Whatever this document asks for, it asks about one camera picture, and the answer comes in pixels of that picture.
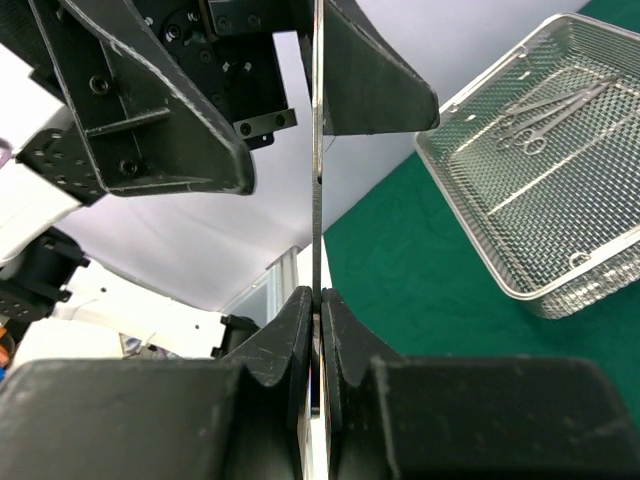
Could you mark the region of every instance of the thin metal rod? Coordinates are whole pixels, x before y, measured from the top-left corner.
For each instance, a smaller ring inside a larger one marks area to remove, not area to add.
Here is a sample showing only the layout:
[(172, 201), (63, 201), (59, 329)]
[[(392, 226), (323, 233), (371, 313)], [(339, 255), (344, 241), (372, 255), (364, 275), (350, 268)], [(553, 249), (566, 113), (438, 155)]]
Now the thin metal rod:
[(324, 0), (315, 1), (313, 21), (312, 67), (313, 115), (313, 205), (312, 205), (312, 272), (313, 309), (320, 312), (322, 296), (322, 154), (324, 129)]

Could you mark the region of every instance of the screw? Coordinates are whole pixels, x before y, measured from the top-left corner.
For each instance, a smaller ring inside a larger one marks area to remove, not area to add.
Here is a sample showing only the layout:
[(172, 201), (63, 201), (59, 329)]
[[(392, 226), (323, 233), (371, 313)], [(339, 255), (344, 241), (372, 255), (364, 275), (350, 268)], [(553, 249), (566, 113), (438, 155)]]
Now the screw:
[(200, 61), (202, 63), (211, 62), (211, 53), (209, 52), (209, 50), (200, 50), (198, 57), (200, 58)]
[(258, 28), (260, 26), (260, 18), (257, 15), (251, 14), (247, 17), (247, 23), (251, 28)]
[(167, 27), (167, 37), (171, 40), (175, 40), (176, 38), (180, 38), (180, 27), (177, 25), (169, 25)]
[(100, 75), (94, 75), (89, 79), (89, 88), (94, 95), (106, 95), (111, 90), (111, 85)]
[(127, 176), (135, 175), (138, 172), (138, 165), (130, 160), (120, 160), (120, 171)]
[(229, 20), (227, 20), (227, 17), (219, 17), (216, 24), (220, 30), (226, 30), (229, 28)]

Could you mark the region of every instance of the white robot part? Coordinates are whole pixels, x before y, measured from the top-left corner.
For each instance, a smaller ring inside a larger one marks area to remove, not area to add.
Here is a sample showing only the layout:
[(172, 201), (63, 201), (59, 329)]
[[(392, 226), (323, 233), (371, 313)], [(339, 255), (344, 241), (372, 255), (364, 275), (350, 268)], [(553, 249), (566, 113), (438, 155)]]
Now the white robot part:
[(81, 206), (25, 165), (9, 160), (0, 168), (0, 268)]
[(221, 313), (152, 292), (96, 260), (78, 267), (64, 288), (71, 296), (56, 304), (52, 318), (107, 327), (185, 358), (210, 358), (212, 349), (222, 345), (226, 326)]

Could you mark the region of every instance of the bolt hole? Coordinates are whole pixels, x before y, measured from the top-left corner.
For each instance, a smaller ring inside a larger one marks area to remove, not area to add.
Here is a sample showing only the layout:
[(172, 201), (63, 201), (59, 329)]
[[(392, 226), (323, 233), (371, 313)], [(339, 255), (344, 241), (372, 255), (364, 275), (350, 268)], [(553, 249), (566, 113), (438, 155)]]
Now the bolt hole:
[(175, 40), (176, 38), (180, 38), (180, 27), (177, 25), (169, 25), (167, 27), (167, 37), (171, 40)]
[(260, 17), (255, 14), (251, 14), (247, 17), (247, 23), (251, 28), (258, 28), (260, 26)]
[(120, 171), (125, 175), (135, 175), (138, 172), (138, 165), (130, 160), (120, 161)]
[(109, 82), (100, 75), (94, 75), (89, 79), (89, 88), (95, 95), (106, 95), (111, 90)]
[(211, 52), (209, 52), (208, 50), (200, 50), (198, 57), (200, 58), (200, 61), (202, 63), (209, 63), (211, 62), (211, 58), (212, 58)]
[(221, 30), (226, 30), (227, 28), (229, 28), (229, 20), (227, 20), (227, 17), (218, 18), (218, 21), (216, 23), (218, 25), (218, 28), (220, 28)]
[(242, 133), (245, 137), (251, 135), (251, 125), (248, 123), (243, 123), (240, 125), (240, 133)]

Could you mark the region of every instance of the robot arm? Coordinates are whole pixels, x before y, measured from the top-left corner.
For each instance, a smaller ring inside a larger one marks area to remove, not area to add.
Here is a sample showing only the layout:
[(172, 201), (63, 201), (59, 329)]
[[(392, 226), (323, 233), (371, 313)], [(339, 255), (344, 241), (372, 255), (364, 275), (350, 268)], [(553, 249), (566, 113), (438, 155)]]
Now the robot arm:
[(229, 317), (124, 279), (52, 228), (82, 208), (80, 200), (15, 159), (0, 168), (0, 198), (3, 316), (87, 322), (188, 358), (211, 357), (223, 346)]

